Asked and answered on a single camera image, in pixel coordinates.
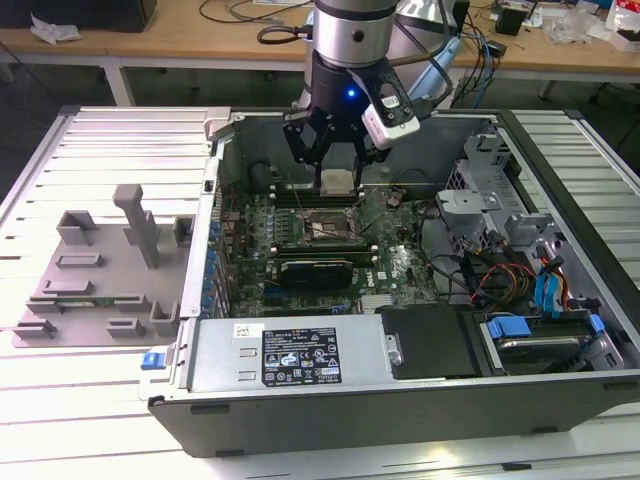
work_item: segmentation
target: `warning label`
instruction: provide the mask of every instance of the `warning label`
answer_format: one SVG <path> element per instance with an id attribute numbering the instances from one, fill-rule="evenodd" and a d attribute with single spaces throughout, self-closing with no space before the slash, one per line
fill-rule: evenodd
<path id="1" fill-rule="evenodd" d="M 267 387 L 342 383 L 335 328 L 265 330 L 262 354 Z"/>

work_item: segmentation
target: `black plastic cover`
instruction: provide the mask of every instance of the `black plastic cover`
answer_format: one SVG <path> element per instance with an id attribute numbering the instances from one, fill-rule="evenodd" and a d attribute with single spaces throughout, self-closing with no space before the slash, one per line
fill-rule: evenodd
<path id="1" fill-rule="evenodd" d="M 483 376 L 483 355 L 473 345 L 479 335 L 467 328 L 465 306 L 409 305 L 379 309 L 386 335 L 395 335 L 403 363 L 393 367 L 398 380 L 420 378 L 468 378 Z"/>

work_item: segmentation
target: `blue latch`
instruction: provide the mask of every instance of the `blue latch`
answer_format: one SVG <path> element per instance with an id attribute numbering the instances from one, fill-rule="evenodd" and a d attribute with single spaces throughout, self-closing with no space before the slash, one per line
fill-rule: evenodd
<path id="1" fill-rule="evenodd" d="M 164 365 L 165 357 L 165 353 L 147 352 L 142 357 L 140 368 L 142 370 L 164 370 L 166 368 Z"/>
<path id="2" fill-rule="evenodd" d="M 503 337 L 530 337 L 531 329 L 523 316 L 510 315 L 495 317 L 487 322 L 489 333 L 494 340 Z"/>
<path id="3" fill-rule="evenodd" d="M 593 328 L 596 334 L 604 332 L 604 322 L 600 318 L 600 315 L 596 315 L 596 314 L 590 315 L 589 323 L 591 324 L 591 328 Z"/>

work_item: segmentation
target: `desk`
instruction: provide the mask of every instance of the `desk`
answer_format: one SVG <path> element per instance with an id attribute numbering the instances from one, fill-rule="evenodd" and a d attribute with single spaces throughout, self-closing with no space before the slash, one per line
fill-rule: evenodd
<path id="1" fill-rule="evenodd" d="M 201 0 L 158 0 L 158 7 L 142 33 L 83 30 L 77 42 L 48 45 L 28 30 L 0 29 L 0 39 L 26 63 L 95 65 L 105 70 L 116 104 L 134 105 L 124 67 L 303 71 L 304 42 L 266 46 L 256 41 L 262 24 L 225 25 L 202 18 Z M 471 14 L 488 3 L 473 0 Z M 247 5 L 243 13 L 270 11 Z M 301 25 L 308 8 L 279 15 L 289 25 Z M 213 0 L 206 12 L 230 18 L 222 0 Z M 521 29 L 517 37 L 491 34 L 493 22 L 475 17 L 476 25 L 492 40 L 508 46 L 496 76 L 513 79 L 640 82 L 640 55 L 624 53 L 599 39 L 591 44 L 552 45 L 541 29 Z M 453 63 L 451 75 L 459 79 L 470 71 L 476 54 L 465 46 Z M 0 51 L 0 62 L 11 62 Z"/>
<path id="2" fill-rule="evenodd" d="M 219 24 L 200 16 L 201 0 L 158 0 L 154 17 L 142 33 L 81 31 L 74 42 L 49 45 L 27 29 L 0 29 L 0 40 L 25 63 L 93 65 L 104 69 L 116 105 L 135 105 L 124 67 L 303 71 L 304 42 L 260 45 L 256 36 L 264 24 Z M 275 8 L 247 5 L 242 13 L 262 15 Z M 222 0 L 206 13 L 232 18 Z M 287 24 L 304 23 L 309 8 L 279 15 Z M 0 48 L 0 62 L 13 59 Z"/>
<path id="3" fill-rule="evenodd" d="M 195 213 L 210 151 L 205 112 L 83 108 L 54 121 L 0 205 L 0 328 L 20 318 L 59 241 L 55 225 L 63 210 L 86 209 L 97 223 L 124 223 L 113 191 L 118 183 L 139 182 L 156 223 Z M 567 433 L 194 459 L 141 400 L 146 348 L 14 349 L 11 335 L 0 333 L 2 479 L 588 480 L 640 471 L 639 403 Z M 500 412 L 495 415 L 501 421 Z M 506 471 L 505 462 L 532 470 Z"/>

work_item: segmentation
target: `connector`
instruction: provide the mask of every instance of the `connector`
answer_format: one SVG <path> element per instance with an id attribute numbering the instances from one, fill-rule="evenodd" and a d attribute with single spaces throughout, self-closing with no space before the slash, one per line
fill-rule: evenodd
<path id="1" fill-rule="evenodd" d="M 489 48 L 489 55 L 491 55 L 492 58 L 501 58 L 507 53 L 507 46 L 494 40 L 489 40 L 487 47 Z"/>

